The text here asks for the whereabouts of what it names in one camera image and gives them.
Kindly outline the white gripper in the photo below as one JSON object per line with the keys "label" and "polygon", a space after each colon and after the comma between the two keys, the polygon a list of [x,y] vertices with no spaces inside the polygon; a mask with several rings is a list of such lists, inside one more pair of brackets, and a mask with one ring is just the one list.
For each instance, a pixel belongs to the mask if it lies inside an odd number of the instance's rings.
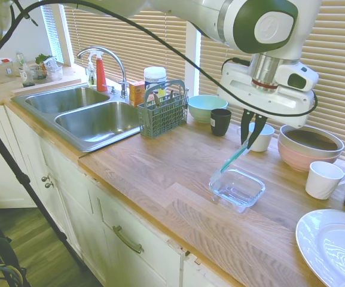
{"label": "white gripper", "polygon": [[[258,90],[252,85],[249,68],[244,65],[228,62],[222,70],[218,95],[232,106],[244,109],[241,125],[241,143],[247,142],[247,150],[262,132],[267,118],[289,125],[302,127],[307,117],[315,109],[313,91],[302,92],[288,87],[279,86],[274,92]],[[249,124],[252,112],[256,113],[252,131]]]}

